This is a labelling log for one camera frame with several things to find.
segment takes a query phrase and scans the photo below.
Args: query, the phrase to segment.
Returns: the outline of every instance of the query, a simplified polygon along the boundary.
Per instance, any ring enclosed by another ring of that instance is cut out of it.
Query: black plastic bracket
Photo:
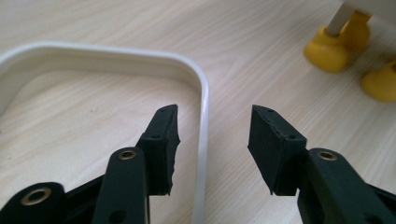
[[[170,193],[179,142],[177,105],[160,108],[136,147],[112,154],[104,175],[67,193],[51,182],[23,189],[0,223],[149,223],[149,195]]]
[[[270,191],[295,195],[304,223],[396,223],[396,197],[364,183],[347,160],[306,139],[273,109],[252,108],[248,149]]]

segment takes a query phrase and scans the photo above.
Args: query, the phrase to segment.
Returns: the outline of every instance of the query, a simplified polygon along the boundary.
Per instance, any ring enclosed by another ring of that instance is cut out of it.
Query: yellow object
[[[370,29],[367,22],[371,16],[356,11],[344,28],[340,36],[344,45],[351,50],[364,49],[370,38]]]
[[[328,35],[321,27],[314,38],[305,46],[307,60],[324,71],[337,73],[347,65],[349,52],[339,36]]]
[[[361,85],[369,95],[379,101],[396,101],[396,60],[365,75]]]

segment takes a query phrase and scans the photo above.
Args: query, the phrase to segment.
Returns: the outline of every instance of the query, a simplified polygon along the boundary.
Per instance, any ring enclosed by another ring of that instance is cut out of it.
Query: white curved frame
[[[198,163],[191,223],[204,223],[209,86],[202,69],[190,59],[143,49],[42,42],[21,46],[0,56],[0,116],[30,80],[52,70],[76,69],[133,73],[181,79],[201,93]]]

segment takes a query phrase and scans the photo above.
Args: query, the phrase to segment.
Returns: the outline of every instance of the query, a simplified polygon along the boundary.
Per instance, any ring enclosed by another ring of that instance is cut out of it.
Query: wooden table
[[[2,1],[0,53],[56,40],[183,54],[210,83],[205,223],[301,223],[297,197],[271,196],[250,156],[252,105],[271,107],[308,139],[342,153],[362,178],[396,193],[396,104],[379,103],[361,76],[392,59],[396,29],[376,16],[366,51],[339,75],[303,47],[341,2],[326,0]],[[134,146],[154,111],[179,105],[174,188],[151,197],[152,223],[190,223],[199,95],[166,78],[57,71],[17,95],[0,118],[0,205],[45,181],[76,188]]]

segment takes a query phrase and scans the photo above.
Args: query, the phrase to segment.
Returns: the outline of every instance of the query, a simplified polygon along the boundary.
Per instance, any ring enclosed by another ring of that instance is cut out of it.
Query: light wood surface
[[[1,1],[0,53],[56,40],[183,54],[210,83],[205,223],[301,223],[297,197],[271,196],[250,156],[252,105],[272,107],[308,139],[343,154],[363,179],[396,193],[396,104],[361,89],[361,76],[396,54],[396,29],[375,15],[367,50],[339,75],[303,57],[333,0]],[[66,190],[101,175],[134,146],[155,110],[179,105],[174,188],[151,197],[152,223],[190,223],[199,95],[166,78],[57,71],[17,95],[0,118],[0,206],[43,181]]]

